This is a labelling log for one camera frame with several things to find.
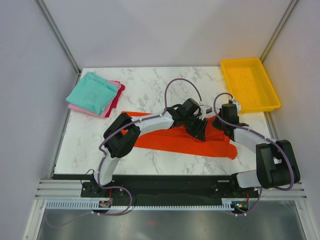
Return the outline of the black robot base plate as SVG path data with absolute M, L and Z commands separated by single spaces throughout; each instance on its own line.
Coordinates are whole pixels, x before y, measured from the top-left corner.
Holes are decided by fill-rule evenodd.
M 228 175 L 114 175 L 96 192 L 84 182 L 81 197 L 112 199 L 112 205 L 134 207 L 219 206 L 223 199 L 257 198 L 253 188 L 235 188 Z

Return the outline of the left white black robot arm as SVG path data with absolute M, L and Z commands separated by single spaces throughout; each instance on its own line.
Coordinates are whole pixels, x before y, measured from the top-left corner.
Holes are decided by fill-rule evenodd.
M 129 116 L 126 112 L 120 114 L 103 134 L 104 140 L 99 146 L 102 159 L 90 179 L 92 191 L 99 197 L 109 193 L 109 183 L 120 159 L 132 151 L 143 135 L 183 127 L 189 136 L 205 141 L 206 114 L 206 107 L 192 98 L 183 104 L 165 107 L 159 113 L 144 116 Z

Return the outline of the orange t-shirt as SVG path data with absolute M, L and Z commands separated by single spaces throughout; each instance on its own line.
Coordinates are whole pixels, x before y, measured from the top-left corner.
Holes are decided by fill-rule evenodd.
M 145 114 L 141 112 L 126 112 L 134 125 L 140 128 L 140 135 L 134 146 L 136 148 L 160 150 L 203 157 L 235 159 L 237 148 L 230 139 L 212 126 L 215 117 L 206 118 L 205 141 L 190 136 L 185 127 L 171 128 L 174 123 L 172 116 L 164 114 Z

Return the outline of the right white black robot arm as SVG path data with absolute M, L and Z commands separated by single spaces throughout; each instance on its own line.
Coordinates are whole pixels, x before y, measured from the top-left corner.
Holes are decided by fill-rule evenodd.
M 223 104 L 212 126 L 255 154 L 255 170 L 231 175 L 229 191 L 233 196 L 242 196 L 247 188 L 289 191 L 300 182 L 301 175 L 292 144 L 288 140 L 274 140 L 252 131 L 247 124 L 240 122 L 236 104 Z

